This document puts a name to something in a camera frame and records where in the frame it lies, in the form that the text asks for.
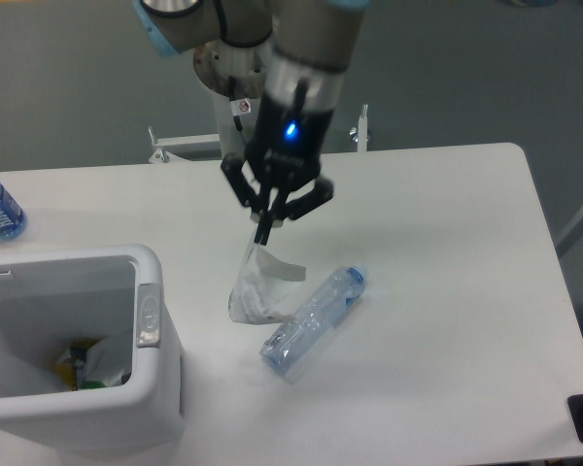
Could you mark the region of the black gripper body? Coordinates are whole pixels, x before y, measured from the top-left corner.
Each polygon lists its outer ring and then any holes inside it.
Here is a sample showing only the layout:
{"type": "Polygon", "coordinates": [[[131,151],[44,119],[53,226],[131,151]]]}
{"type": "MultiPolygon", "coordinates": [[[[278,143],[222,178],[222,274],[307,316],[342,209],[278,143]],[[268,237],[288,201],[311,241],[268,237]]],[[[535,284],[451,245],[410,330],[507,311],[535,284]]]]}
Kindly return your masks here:
{"type": "Polygon", "coordinates": [[[259,183],[299,190],[321,173],[320,155],[334,110],[300,112],[261,98],[257,124],[245,157],[259,183]]]}

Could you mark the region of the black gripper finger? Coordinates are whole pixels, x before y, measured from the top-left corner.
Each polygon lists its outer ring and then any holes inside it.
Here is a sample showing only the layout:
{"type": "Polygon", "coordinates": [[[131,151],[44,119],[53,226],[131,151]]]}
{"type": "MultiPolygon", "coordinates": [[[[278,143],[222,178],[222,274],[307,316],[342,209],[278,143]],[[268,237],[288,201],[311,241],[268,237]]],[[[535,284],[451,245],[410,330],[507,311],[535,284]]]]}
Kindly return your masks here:
{"type": "Polygon", "coordinates": [[[291,221],[300,219],[330,201],[333,194],[334,183],[323,176],[314,179],[309,192],[292,200],[288,199],[289,191],[280,189],[270,209],[269,228],[280,227],[286,219],[291,221]]]}
{"type": "Polygon", "coordinates": [[[255,243],[267,243],[273,225],[269,211],[272,185],[268,177],[259,183],[259,191],[255,191],[243,173],[246,158],[237,152],[231,152],[223,157],[221,169],[235,193],[239,203],[251,210],[251,216],[257,223],[255,243]]]}

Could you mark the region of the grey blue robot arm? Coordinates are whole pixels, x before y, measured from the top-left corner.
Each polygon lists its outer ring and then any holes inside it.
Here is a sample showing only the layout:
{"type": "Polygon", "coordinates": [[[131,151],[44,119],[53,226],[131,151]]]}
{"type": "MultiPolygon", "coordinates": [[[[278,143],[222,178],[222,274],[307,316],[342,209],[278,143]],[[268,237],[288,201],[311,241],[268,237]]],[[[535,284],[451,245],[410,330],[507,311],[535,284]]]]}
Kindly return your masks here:
{"type": "Polygon", "coordinates": [[[210,93],[223,173],[270,231],[328,202],[321,153],[359,36],[364,1],[137,1],[154,49],[192,55],[210,93]]]}

